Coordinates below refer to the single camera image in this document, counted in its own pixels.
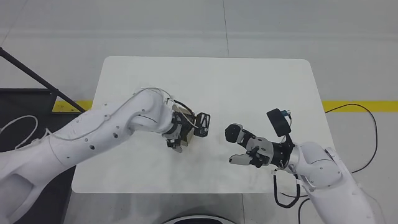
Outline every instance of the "floor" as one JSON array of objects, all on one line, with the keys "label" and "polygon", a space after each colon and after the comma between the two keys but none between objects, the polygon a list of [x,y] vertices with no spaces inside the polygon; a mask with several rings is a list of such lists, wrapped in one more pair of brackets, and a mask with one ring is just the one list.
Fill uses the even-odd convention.
[{"label": "floor", "polygon": [[[74,100],[91,100],[109,55],[304,58],[323,100],[396,100],[398,0],[0,0],[0,46]],[[0,88],[39,87],[0,60]],[[395,224],[397,114],[376,113],[379,152],[355,175]],[[374,149],[366,113],[330,113],[350,169]],[[381,211],[372,199],[378,223]],[[78,195],[65,223],[161,223],[212,213],[237,223],[296,223],[271,195]],[[321,223],[311,203],[302,223]]]}]

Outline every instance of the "black cable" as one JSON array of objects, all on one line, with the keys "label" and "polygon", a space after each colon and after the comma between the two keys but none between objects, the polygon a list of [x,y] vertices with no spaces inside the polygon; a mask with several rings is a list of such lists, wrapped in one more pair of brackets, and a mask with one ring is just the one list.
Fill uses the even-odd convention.
[{"label": "black cable", "polygon": [[192,115],[192,118],[195,118],[195,114],[193,113],[193,111],[189,107],[186,106],[186,104],[184,104],[184,103],[182,103],[181,101],[178,101],[178,100],[174,100],[174,102],[176,102],[177,104],[181,105],[186,110],[188,110],[189,113]]},{"label": "black cable", "polygon": [[[360,169],[358,169],[358,170],[352,171],[352,174],[354,174],[354,173],[357,173],[357,172],[359,172],[359,171],[365,169],[365,168],[366,168],[368,165],[370,165],[370,163],[373,161],[374,156],[375,156],[376,153],[377,153],[377,147],[378,147],[378,145],[379,145],[379,135],[378,135],[378,133],[377,133],[377,123],[376,123],[376,119],[374,118],[372,112],[370,112],[366,107],[364,107],[364,106],[362,106],[362,105],[355,104],[355,103],[349,103],[349,104],[345,104],[345,105],[342,105],[342,106],[338,106],[338,107],[336,107],[336,108],[333,108],[333,109],[331,109],[331,110],[328,110],[328,111],[326,111],[325,113],[330,113],[331,111],[337,110],[337,109],[339,109],[339,108],[343,108],[343,107],[345,107],[345,106],[358,106],[358,107],[360,107],[360,108],[365,109],[365,110],[372,116],[373,123],[374,123],[374,133],[375,133],[375,135],[376,135],[376,145],[375,145],[374,153],[373,153],[372,157],[370,158],[369,162],[368,162],[367,164],[365,164],[365,166],[363,166],[362,168],[360,168]],[[281,193],[281,194],[282,194],[282,195],[285,195],[285,196],[287,196],[287,197],[293,197],[293,196],[291,196],[291,195],[286,195],[285,193]],[[305,199],[305,200],[300,204],[300,206],[298,207],[298,213],[297,213],[298,224],[301,224],[301,218],[300,218],[300,215],[301,215],[301,208],[303,207],[303,204],[304,204],[305,202],[307,202],[308,200],[310,200],[310,199],[309,199],[309,198]]]},{"label": "black cable", "polygon": [[[277,186],[277,183],[276,183],[276,172],[277,171],[278,171],[277,169],[274,170],[274,198],[275,198],[275,202],[276,202],[276,204],[278,204],[278,206],[280,206],[282,208],[291,208],[300,199],[301,185],[300,184],[296,184],[297,195],[296,195],[296,197],[294,198],[294,200],[292,202],[290,202],[288,205],[284,205],[284,204],[280,203],[278,201],[278,186]],[[294,177],[296,178],[296,181],[299,179],[297,174],[294,174]]]},{"label": "black cable", "polygon": [[303,207],[304,203],[309,200],[310,200],[309,198],[305,199],[300,203],[300,206],[298,206],[298,212],[297,212],[298,224],[301,224],[301,208]]},{"label": "black cable", "polygon": [[377,133],[377,123],[376,123],[376,119],[374,118],[372,112],[370,112],[366,107],[364,107],[364,106],[362,106],[362,105],[354,104],[354,103],[345,104],[345,105],[343,105],[343,106],[338,106],[338,107],[333,108],[333,109],[331,109],[331,110],[329,110],[329,111],[326,111],[325,113],[329,113],[329,112],[331,112],[331,111],[337,110],[337,109],[339,109],[339,108],[343,108],[343,107],[345,107],[345,106],[358,106],[358,107],[360,107],[360,108],[365,109],[365,110],[372,116],[373,123],[374,123],[374,133],[375,133],[375,135],[376,135],[376,145],[375,145],[374,153],[373,153],[372,157],[370,158],[369,162],[368,162],[367,164],[365,164],[365,166],[363,166],[363,167],[360,168],[360,169],[357,169],[357,170],[352,171],[352,173],[354,174],[354,173],[357,173],[357,172],[359,172],[359,171],[365,169],[365,168],[366,168],[368,165],[370,165],[370,163],[373,161],[374,156],[375,156],[376,153],[377,153],[377,147],[379,146],[379,135],[378,135],[378,133]]}]

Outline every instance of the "small object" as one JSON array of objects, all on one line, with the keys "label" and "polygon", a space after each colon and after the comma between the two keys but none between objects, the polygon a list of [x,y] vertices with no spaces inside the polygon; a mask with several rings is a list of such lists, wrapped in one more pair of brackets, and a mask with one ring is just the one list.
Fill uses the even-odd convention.
[{"label": "small object", "polygon": [[287,120],[285,119],[283,112],[278,108],[269,111],[267,113],[267,116],[272,126],[274,127],[276,135],[278,135],[278,137],[288,135],[292,131]]},{"label": "small object", "polygon": [[195,118],[195,130],[193,131],[193,135],[198,137],[206,137],[209,133],[210,126],[210,115],[206,113],[199,113]]}]

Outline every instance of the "white tabletop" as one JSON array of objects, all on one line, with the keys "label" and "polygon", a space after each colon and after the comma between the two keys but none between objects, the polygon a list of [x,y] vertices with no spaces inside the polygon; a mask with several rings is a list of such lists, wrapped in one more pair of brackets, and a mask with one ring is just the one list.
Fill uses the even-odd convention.
[{"label": "white tabletop", "polygon": [[[156,86],[194,112],[211,114],[209,135],[194,137],[183,152],[155,133],[136,132],[120,146],[76,168],[77,193],[268,193],[274,166],[237,166],[230,156],[246,152],[225,141],[231,123],[280,141],[266,113],[291,110],[294,142],[333,147],[322,102],[306,60],[191,57],[108,57],[93,108],[126,99],[139,87]],[[280,191],[295,192],[294,178],[278,173]]]}]

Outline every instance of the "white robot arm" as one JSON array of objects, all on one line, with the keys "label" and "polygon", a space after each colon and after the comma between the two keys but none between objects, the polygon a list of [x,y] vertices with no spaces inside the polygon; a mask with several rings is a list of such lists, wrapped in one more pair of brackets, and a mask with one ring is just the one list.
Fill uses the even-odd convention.
[{"label": "white robot arm", "polygon": [[[303,184],[319,216],[326,224],[376,224],[373,211],[366,197],[355,182],[344,163],[332,148],[323,149],[317,143],[294,144],[289,136],[290,126],[284,116],[288,111],[279,109],[268,112],[268,117],[278,134],[285,136],[282,143],[270,142],[266,138],[256,137],[243,129],[240,124],[231,124],[225,130],[226,140],[236,142],[247,152],[233,155],[232,164],[249,165],[257,168],[270,164],[288,173],[295,174]],[[275,200],[277,200],[276,175],[274,174]]]},{"label": "white robot arm", "polygon": [[201,121],[193,124],[192,114],[169,107],[167,100],[162,90],[145,88],[124,103],[89,110],[56,133],[0,153],[0,224],[20,219],[54,177],[118,146],[135,131],[160,133],[178,152],[180,141],[192,136],[194,125],[195,135],[207,135],[210,116],[201,113],[208,121],[204,126]]}]

